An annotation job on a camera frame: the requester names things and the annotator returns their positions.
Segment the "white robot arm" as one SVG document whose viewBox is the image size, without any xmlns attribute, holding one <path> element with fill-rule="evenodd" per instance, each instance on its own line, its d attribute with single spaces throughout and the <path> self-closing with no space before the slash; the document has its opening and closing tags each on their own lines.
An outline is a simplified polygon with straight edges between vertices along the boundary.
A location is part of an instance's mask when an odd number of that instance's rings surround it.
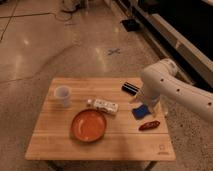
<svg viewBox="0 0 213 171">
<path fill-rule="evenodd" d="M 163 59 L 141 71 L 142 87 L 135 100 L 154 107 L 160 95 L 182 104 L 202 119 L 213 124 L 213 93 L 176 78 L 178 67 L 171 59 Z"/>
</svg>

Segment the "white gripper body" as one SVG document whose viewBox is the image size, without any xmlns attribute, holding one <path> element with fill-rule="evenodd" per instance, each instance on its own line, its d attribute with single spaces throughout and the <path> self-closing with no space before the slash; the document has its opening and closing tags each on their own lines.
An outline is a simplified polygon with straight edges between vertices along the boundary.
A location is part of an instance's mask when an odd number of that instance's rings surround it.
<svg viewBox="0 0 213 171">
<path fill-rule="evenodd" d="M 136 94 L 136 99 L 142 104 L 147 105 L 153 116 L 157 115 L 157 105 L 160 101 L 159 93 L 149 87 L 141 87 Z"/>
</svg>

